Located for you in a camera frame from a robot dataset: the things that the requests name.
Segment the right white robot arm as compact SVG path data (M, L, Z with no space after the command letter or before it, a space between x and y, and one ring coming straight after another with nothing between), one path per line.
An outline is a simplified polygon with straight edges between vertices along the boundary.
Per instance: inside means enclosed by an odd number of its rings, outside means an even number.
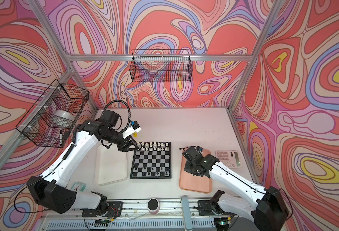
M199 211L214 215L232 213L254 222L260 231L280 231L283 228L291 214L279 189L253 183L229 169L215 156L203 156L202 151L199 146L182 148L186 159L184 170L193 176L220 182L238 196L218 190L208 201L208 206Z

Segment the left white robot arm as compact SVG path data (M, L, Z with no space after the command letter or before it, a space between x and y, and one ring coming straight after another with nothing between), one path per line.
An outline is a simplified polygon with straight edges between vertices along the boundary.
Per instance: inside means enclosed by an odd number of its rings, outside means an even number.
M120 131L114 127L119 114L104 110L96 120L86 120L73 131L72 142L61 156L39 177L32 176L26 183L36 204L59 214L72 209L89 210L102 217L108 212L107 197L98 192L76 192L67 185L86 154L97 143L116 145L119 152L138 150L133 133L140 132L137 121L128 120Z

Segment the black white chess board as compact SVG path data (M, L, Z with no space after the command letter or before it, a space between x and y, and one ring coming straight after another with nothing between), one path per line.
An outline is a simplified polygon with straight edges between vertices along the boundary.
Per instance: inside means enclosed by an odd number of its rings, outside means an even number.
M140 142L138 147L133 154L131 180L172 178L170 142Z

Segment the pink plastic tray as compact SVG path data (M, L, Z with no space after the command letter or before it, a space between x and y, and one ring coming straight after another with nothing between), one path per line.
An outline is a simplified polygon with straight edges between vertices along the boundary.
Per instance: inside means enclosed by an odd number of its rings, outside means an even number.
M184 170L186 162L186 158L182 157L179 187L183 190L194 191L198 193L211 193L212 180L207 177L193 176L192 174L186 172Z

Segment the white plastic tray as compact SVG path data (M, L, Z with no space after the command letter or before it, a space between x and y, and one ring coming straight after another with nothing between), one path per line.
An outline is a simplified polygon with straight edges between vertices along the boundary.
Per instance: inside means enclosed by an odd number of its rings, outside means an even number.
M113 144L110 149L100 145L97 149L94 183L98 186L118 183L128 177L127 153Z

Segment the pink white calculator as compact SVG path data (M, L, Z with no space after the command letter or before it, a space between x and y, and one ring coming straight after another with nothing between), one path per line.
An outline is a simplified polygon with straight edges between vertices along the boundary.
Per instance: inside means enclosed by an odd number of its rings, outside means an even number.
M241 162L237 151L216 151L216 158L228 168L241 168Z

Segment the clear tape roll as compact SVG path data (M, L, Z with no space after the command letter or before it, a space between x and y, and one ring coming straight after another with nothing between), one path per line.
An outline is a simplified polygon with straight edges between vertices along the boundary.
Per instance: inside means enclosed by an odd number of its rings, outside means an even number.
M57 110L53 113L53 115L58 116L62 119L70 120L70 121L75 120L75 117L71 113L64 111L64 110Z

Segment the black marker pen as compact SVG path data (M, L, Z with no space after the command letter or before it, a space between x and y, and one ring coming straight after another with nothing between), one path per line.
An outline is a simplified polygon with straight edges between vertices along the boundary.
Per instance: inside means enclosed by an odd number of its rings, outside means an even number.
M63 145L63 138L62 138L62 133L63 131L60 130L60 134L59 134L59 145L62 146Z

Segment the black pink round speaker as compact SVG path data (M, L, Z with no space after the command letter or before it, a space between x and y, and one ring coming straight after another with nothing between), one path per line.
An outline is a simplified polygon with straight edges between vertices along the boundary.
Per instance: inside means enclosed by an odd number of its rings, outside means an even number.
M148 212L155 215L159 212L159 201L156 198L152 198L147 203Z

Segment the teal alarm clock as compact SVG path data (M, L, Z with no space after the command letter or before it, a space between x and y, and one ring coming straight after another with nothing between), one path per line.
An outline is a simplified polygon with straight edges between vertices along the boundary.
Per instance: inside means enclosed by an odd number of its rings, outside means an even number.
M82 183L82 182L75 182L72 186L71 186L71 190L72 191L76 191L76 192L83 192L86 188L86 184Z

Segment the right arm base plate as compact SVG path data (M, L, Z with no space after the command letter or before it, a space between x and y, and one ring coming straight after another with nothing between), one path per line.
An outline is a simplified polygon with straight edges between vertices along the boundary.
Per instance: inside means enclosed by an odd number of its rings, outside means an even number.
M198 200L197 206L194 207L199 212L200 216L235 216L234 213L225 212L221 209L218 202L225 191L218 190L209 200Z

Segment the grey blue rail bracket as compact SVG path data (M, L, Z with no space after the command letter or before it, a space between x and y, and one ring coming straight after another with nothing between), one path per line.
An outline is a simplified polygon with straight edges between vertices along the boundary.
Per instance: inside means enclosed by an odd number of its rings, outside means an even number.
M191 211L190 211L190 206L189 206L189 199L187 196L181 197L181 204L182 204L184 230L192 231L193 223L192 223Z

